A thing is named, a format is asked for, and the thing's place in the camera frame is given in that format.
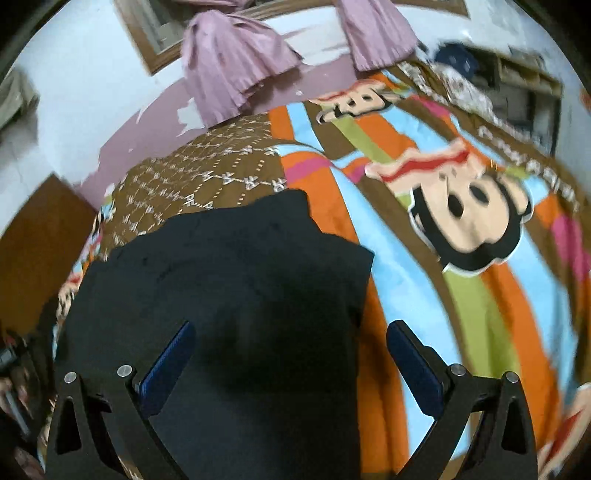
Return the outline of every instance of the blue gripper pad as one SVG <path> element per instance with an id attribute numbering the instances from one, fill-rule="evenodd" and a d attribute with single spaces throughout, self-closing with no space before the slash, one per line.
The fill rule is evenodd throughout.
<path id="1" fill-rule="evenodd" d="M 390 323 L 386 344 L 421 411 L 434 419 L 439 418 L 444 407 L 443 386 L 419 350 L 425 348 L 423 344 L 402 321 Z"/>
<path id="2" fill-rule="evenodd" d="M 145 418 L 157 415 L 164 407 L 193 354 L 195 341 L 195 327 L 187 322 L 145 376 L 139 389 L 139 409 Z"/>

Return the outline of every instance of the light blue stripe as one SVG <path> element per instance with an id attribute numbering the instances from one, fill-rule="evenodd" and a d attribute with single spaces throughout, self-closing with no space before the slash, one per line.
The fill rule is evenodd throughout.
<path id="1" fill-rule="evenodd" d="M 550 189 L 548 184 L 541 178 L 535 175 L 530 175 L 527 179 L 521 180 L 522 185 L 527 190 L 530 199 L 534 202 L 534 205 L 538 205 L 544 200 L 549 194 Z"/>
<path id="2" fill-rule="evenodd" d="M 386 321 L 390 323 L 403 319 L 417 337 L 432 346 L 445 362 L 460 363 L 460 352 L 446 311 L 427 274 L 357 187 L 341 171 L 335 168 L 331 171 L 359 242 L 375 253 L 372 276 Z M 423 441 L 433 419 L 421 412 L 406 383 L 403 395 L 412 453 Z M 466 429 L 456 449 L 458 455 L 467 450 L 468 438 Z"/>
<path id="3" fill-rule="evenodd" d="M 388 70 L 381 70 L 382 74 L 386 75 L 386 77 L 388 77 L 388 80 L 390 80 L 391 82 L 394 83 L 404 83 L 402 80 L 400 80 L 398 77 L 394 76 L 392 73 L 390 73 Z"/>
<path id="4" fill-rule="evenodd" d="M 505 159 L 495 152 L 491 147 L 487 147 L 485 144 L 481 143 L 476 137 L 473 137 L 468 132 L 466 132 L 462 127 L 460 127 L 457 118 L 453 115 L 450 115 L 452 119 L 452 123 L 457 128 L 457 131 L 461 136 L 463 136 L 466 140 L 468 140 L 474 147 L 476 147 L 480 153 L 482 153 L 485 157 L 488 157 L 489 160 L 495 161 L 497 164 L 504 166 L 506 164 Z"/>
<path id="5" fill-rule="evenodd" d="M 572 385 L 577 349 L 570 315 L 569 293 L 548 268 L 526 229 L 508 260 L 537 323 L 542 346 L 564 395 Z"/>
<path id="6" fill-rule="evenodd" d="M 574 399 L 577 396 L 577 390 L 580 387 L 580 383 L 576 378 L 576 375 L 572 375 L 570 377 L 570 383 L 567 387 L 567 391 L 564 394 L 564 400 L 562 401 L 562 410 L 563 413 L 567 413 L 570 410 L 570 407 L 573 405 Z"/>
<path id="7" fill-rule="evenodd" d="M 273 148 L 277 150 L 277 153 L 280 157 L 285 157 L 286 155 L 297 152 L 312 152 L 318 155 L 323 155 L 322 152 L 319 152 L 315 148 L 309 147 L 308 145 L 279 144 L 274 145 Z"/>
<path id="8" fill-rule="evenodd" d="M 357 160 L 358 158 L 361 158 L 363 156 L 364 155 L 359 150 L 355 150 L 353 153 L 345 155 L 344 157 L 342 157 L 338 160 L 333 160 L 333 164 L 335 165 L 335 167 L 345 168 L 353 160 Z"/>
<path id="9" fill-rule="evenodd" d="M 306 113 L 306 107 L 303 103 L 290 103 L 287 105 L 287 113 L 290 116 L 291 127 L 294 131 L 295 139 L 305 145 L 324 151 L 322 145 L 316 138 L 312 124 Z"/>
<path id="10" fill-rule="evenodd" d="M 399 134 L 412 139 L 421 152 L 435 152 L 448 146 L 448 142 L 434 129 L 400 108 L 390 107 L 381 112 L 381 115 Z"/>

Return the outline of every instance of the colorful bedspread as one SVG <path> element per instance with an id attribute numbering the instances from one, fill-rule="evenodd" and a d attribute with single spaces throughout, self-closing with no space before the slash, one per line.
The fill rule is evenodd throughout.
<path id="1" fill-rule="evenodd" d="M 387 352 L 393 320 L 448 364 L 517 372 L 540 465 L 572 432 L 561 422 L 578 415 L 577 388 L 591 381 L 587 199 L 555 160 L 450 98 L 428 66 L 401 63 L 145 161 L 116 188 L 116 211 L 103 214 L 108 255 L 170 216 L 287 186 L 307 192 L 323 231 L 372 250 L 358 378 L 367 474 L 399 471 L 431 425 Z M 458 455 L 469 438 L 467 428 Z"/>
<path id="2" fill-rule="evenodd" d="M 58 297 L 59 303 L 56 312 L 57 325 L 56 332 L 54 334 L 56 344 L 54 349 L 57 347 L 57 339 L 59 338 L 59 331 L 61 331 L 64 321 L 72 306 L 72 301 L 80 288 L 80 284 L 84 278 L 84 274 L 88 269 L 88 266 L 98 257 L 100 253 L 100 243 L 103 239 L 103 228 L 107 220 L 109 220 L 114 212 L 113 200 L 111 195 L 105 197 L 103 205 L 100 207 L 96 214 L 95 221 L 92 225 L 90 235 L 86 239 L 84 248 L 76 260 L 76 263 L 72 267 L 68 279 L 62 285 Z"/>

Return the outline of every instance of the pink curtain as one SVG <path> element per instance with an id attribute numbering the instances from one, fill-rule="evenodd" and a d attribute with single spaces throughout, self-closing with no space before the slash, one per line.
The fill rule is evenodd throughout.
<path id="1" fill-rule="evenodd" d="M 181 55 L 189 93 L 206 127 L 238 116 L 264 79 L 301 63 L 272 28 L 217 10 L 191 20 Z"/>
<path id="2" fill-rule="evenodd" d="M 417 36 L 391 0 L 335 0 L 335 4 L 360 72 L 389 67 L 414 52 Z"/>
<path id="3" fill-rule="evenodd" d="M 206 127 L 240 115 L 261 82 L 297 67 L 300 56 L 264 23 L 226 15 L 253 0 L 176 0 L 203 6 L 181 54 L 190 94 Z M 391 0 L 335 0 L 355 67 L 376 70 L 411 54 L 417 37 Z"/>

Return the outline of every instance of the window frame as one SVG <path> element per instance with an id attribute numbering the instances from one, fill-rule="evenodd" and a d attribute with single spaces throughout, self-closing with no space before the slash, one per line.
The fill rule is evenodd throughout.
<path id="1" fill-rule="evenodd" d="M 125 24 L 130 40 L 138 50 L 146 69 L 150 75 L 159 72 L 165 66 L 171 64 L 181 56 L 181 41 L 164 49 L 161 52 L 154 51 L 148 36 L 141 23 L 134 13 L 134 4 L 138 0 L 113 0 L 119 16 Z M 457 15 L 468 17 L 465 0 L 392 0 L 398 5 L 411 5 L 414 7 L 434 8 Z M 254 20 L 266 20 L 278 15 L 285 15 L 300 10 L 307 10 L 315 7 L 326 7 L 333 5 L 333 0 L 275 0 L 267 4 L 250 7 L 240 12 L 245 17 Z"/>

